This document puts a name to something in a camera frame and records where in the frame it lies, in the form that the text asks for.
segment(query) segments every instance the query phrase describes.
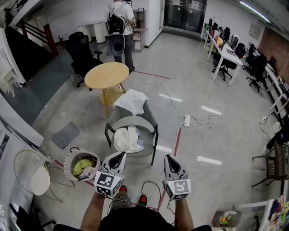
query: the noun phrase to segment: laundry basket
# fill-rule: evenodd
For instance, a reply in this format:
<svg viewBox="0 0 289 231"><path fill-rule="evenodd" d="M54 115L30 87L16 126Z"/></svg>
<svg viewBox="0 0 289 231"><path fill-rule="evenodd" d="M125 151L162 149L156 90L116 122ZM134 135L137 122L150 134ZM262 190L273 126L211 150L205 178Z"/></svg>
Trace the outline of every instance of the laundry basket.
<svg viewBox="0 0 289 231"><path fill-rule="evenodd" d="M95 167L95 170L93 171L93 173L89 176L89 178L86 179L79 179L77 177L75 177L72 173L73 173L73 169L74 166L76 165L76 163L78 161L80 161L81 159L84 158L88 158L88 157L94 157L97 159L97 164ZM94 180L96 172L98 171L100 166L100 159L98 158L98 156L90 151L84 150L82 148L71 148L69 154L66 156L65 161L64 161L64 166L63 166L63 171L65 176L73 181L88 181L88 180Z"/></svg>

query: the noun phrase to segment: white t-shirt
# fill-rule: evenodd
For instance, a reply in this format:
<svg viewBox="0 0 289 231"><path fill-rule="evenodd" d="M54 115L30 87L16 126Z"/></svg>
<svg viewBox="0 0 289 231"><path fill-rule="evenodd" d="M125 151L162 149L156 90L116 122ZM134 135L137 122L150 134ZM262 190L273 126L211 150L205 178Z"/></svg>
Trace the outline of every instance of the white t-shirt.
<svg viewBox="0 0 289 231"><path fill-rule="evenodd" d="M107 7L107 19L109 18L109 13L113 9L113 4L114 4L113 12L116 14L117 14L118 10L122 7L121 16L123 16L126 19L126 21L129 19L133 19L135 17L134 12L132 11L132 8L129 4L124 3L124 2L115 2L115 3L112 3L110 6ZM123 32L123 35L130 35L130 34L132 34L131 25L125 23L125 30Z"/></svg>

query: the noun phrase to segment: crumpled cloth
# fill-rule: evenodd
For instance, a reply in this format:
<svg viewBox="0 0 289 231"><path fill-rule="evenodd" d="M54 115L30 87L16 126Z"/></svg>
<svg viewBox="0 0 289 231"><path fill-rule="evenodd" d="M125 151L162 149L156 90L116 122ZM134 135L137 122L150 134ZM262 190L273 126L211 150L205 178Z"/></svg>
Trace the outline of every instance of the crumpled cloth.
<svg viewBox="0 0 289 231"><path fill-rule="evenodd" d="M138 139L136 127L129 125L127 129L119 128L116 130L113 143L119 152L135 153L144 150L143 141Z"/></svg>
<svg viewBox="0 0 289 231"><path fill-rule="evenodd" d="M93 173L95 170L95 167L88 166L84 169L83 173L79 176L81 180L87 179L90 177L90 175Z"/></svg>
<svg viewBox="0 0 289 231"><path fill-rule="evenodd" d="M119 106L127 109L133 116L144 114L143 105L149 98L142 92L129 89L127 93L120 96L114 103L113 107Z"/></svg>
<svg viewBox="0 0 289 231"><path fill-rule="evenodd" d="M86 167L88 166L94 166L95 164L89 160L89 159L81 159L76 163L76 165L73 168L73 175L74 176L79 176L83 171L85 170Z"/></svg>

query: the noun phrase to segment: gray armchair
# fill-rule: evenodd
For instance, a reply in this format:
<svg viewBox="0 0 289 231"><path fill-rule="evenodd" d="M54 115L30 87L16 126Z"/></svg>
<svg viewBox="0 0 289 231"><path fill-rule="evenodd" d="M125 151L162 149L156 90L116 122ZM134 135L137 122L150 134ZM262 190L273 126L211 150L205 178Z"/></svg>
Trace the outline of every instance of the gray armchair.
<svg viewBox="0 0 289 231"><path fill-rule="evenodd" d="M152 111L150 110L147 102L144 103L143 109L144 109L144 114L140 114L140 115L136 115L136 116L141 117L144 120L146 120L147 122L149 122L152 125L152 127L154 128L154 131L152 132L150 129L148 129L144 126L135 125L136 128L138 128L140 131L139 139L144 141L144 150L141 152L136 152L136 153L128 153L127 156L128 157L146 157L146 156L153 154L153 159L151 162L151 165L153 165L154 164L154 156L155 156L155 152L156 152L156 148L157 148L157 144L158 144L158 123L157 123ZM118 152L116 150L116 148L114 147L114 144L113 144L114 133L116 132L116 130L114 130L112 127L120 119L125 118L125 117L129 117L129 116L132 116L132 113L130 111L116 106L112 115L108 119L108 123L107 123L107 126L105 128L104 133L105 133L105 136L107 138L107 142L108 142L109 146L111 147L111 153ZM131 121L132 120L129 120L128 122L126 122L126 125L123 125L120 128L127 128L128 125L133 124L133 122L131 122ZM112 140L110 140L110 138L109 138L108 130L110 130L113 133Z"/></svg>

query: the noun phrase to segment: gray pants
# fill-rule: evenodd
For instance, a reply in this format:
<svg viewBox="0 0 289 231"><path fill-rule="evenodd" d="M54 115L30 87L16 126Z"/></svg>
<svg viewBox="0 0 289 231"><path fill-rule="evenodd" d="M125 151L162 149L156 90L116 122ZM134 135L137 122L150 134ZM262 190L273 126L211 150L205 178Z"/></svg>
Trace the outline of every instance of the gray pants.
<svg viewBox="0 0 289 231"><path fill-rule="evenodd" d="M132 34L125 35L125 59L126 59L126 65L129 68L130 71L133 71L134 62L132 60ZM118 63L122 63L121 56L114 56L114 60Z"/></svg>
<svg viewBox="0 0 289 231"><path fill-rule="evenodd" d="M112 207L109 212L118 209L118 208L132 208L131 199L128 196L127 192L119 192L115 196L115 200L112 202Z"/></svg>

